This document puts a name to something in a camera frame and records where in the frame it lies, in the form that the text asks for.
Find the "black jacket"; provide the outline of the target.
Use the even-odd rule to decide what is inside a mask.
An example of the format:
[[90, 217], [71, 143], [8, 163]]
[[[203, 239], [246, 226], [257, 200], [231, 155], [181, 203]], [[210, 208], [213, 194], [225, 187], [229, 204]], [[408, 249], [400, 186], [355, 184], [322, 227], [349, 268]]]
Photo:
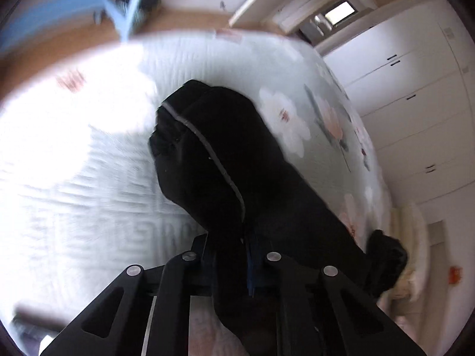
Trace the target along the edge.
[[149, 146], [164, 196], [215, 239], [215, 311], [250, 355], [277, 350], [275, 305], [262, 284], [267, 253], [334, 266], [373, 300], [407, 264], [382, 231], [357, 246], [241, 93], [189, 80], [158, 108]]

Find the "beige upholstered headboard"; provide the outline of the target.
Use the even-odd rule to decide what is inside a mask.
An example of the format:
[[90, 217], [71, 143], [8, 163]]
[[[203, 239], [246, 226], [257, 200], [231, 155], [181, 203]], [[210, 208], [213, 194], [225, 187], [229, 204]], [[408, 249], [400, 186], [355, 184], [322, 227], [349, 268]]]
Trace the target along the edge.
[[449, 297], [449, 250], [443, 220], [428, 225], [431, 262], [425, 289], [416, 301], [393, 300], [390, 316], [426, 354], [433, 354], [442, 338]]

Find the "folded beige quilt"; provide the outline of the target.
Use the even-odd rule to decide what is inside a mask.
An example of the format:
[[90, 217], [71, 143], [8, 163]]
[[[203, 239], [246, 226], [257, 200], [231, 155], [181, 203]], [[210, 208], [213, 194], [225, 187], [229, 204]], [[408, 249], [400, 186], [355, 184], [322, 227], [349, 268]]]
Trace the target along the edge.
[[415, 203], [391, 210], [390, 236], [407, 252], [407, 265], [388, 296], [391, 301], [417, 301], [428, 283], [431, 254], [427, 224]]

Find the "floral green bedspread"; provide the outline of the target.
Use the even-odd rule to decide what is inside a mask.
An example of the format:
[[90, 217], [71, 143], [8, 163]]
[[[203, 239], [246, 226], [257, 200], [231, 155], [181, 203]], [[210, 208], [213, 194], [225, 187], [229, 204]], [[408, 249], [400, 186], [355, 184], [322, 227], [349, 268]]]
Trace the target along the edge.
[[38, 355], [127, 266], [183, 252], [198, 224], [159, 189], [148, 139], [189, 80], [249, 97], [286, 158], [359, 246], [390, 229], [390, 195], [345, 90], [304, 42], [166, 31], [95, 47], [1, 103], [1, 323]]

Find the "white wardrobe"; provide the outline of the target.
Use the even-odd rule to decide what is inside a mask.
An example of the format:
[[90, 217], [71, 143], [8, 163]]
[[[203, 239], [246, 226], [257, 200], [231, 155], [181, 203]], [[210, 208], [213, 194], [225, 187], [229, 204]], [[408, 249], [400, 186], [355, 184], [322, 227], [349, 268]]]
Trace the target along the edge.
[[424, 203], [474, 180], [474, 41], [446, 0], [404, 10], [324, 60], [396, 203]]

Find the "black waste bin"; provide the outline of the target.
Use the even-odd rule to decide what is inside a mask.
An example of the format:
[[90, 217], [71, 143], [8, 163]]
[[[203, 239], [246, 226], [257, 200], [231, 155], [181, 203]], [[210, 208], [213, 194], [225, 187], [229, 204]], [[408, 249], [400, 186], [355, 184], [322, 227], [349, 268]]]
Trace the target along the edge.
[[[121, 13], [125, 15], [128, 13], [130, 0], [115, 0], [115, 3]], [[161, 0], [140, 0], [133, 14], [132, 30], [138, 30], [149, 16], [161, 7], [161, 3]]]

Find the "light blue desk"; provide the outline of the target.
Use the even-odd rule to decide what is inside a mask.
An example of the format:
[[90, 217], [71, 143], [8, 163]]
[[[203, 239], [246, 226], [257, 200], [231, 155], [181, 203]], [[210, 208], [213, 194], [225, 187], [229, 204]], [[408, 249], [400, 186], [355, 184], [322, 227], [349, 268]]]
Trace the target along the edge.
[[88, 13], [94, 15], [97, 23], [105, 13], [112, 19], [120, 40], [127, 41], [134, 32], [134, 16], [138, 13], [140, 1], [130, 0], [124, 12], [113, 0], [50, 0], [39, 4], [1, 29], [1, 54], [7, 54], [46, 27]]

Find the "red wall decoration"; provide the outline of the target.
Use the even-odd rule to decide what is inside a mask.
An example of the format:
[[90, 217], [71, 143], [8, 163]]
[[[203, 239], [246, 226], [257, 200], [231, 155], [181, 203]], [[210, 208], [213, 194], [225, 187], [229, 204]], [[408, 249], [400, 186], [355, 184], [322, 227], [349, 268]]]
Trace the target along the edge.
[[463, 276], [463, 268], [460, 266], [451, 266], [449, 268], [449, 284], [458, 285]]

